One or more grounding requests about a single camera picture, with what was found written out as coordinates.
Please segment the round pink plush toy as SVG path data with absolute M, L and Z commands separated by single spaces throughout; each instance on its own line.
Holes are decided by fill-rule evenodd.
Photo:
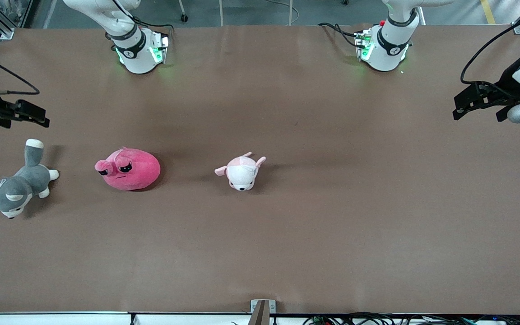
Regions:
M 149 187 L 160 176 L 161 165 L 152 154 L 122 147 L 95 163 L 95 171 L 111 187 L 134 191 Z

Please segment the grey husky plush toy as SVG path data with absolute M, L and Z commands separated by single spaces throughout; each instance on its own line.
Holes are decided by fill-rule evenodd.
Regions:
M 41 164 L 45 145 L 28 139 L 24 148 L 25 165 L 13 176 L 0 179 L 0 212 L 9 219 L 20 215 L 33 197 L 46 198 L 49 183 L 59 178 L 56 169 Z

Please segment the white pink plush puppy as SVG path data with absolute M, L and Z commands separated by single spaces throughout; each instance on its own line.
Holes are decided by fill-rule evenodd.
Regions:
M 237 191 L 251 190 L 261 165 L 266 161 L 266 157 L 254 160 L 252 154 L 248 152 L 235 157 L 227 165 L 215 169 L 215 175 L 227 177 L 230 187 Z

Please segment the white table edge rail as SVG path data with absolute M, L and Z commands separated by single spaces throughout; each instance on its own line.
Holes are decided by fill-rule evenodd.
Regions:
M 0 312 L 0 325 L 255 325 L 247 313 Z

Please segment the metal table edge bracket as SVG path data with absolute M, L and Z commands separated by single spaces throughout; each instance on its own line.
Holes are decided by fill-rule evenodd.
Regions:
M 276 306 L 276 300 L 251 300 L 251 316 L 247 325 L 273 325 L 272 315 L 277 312 Z

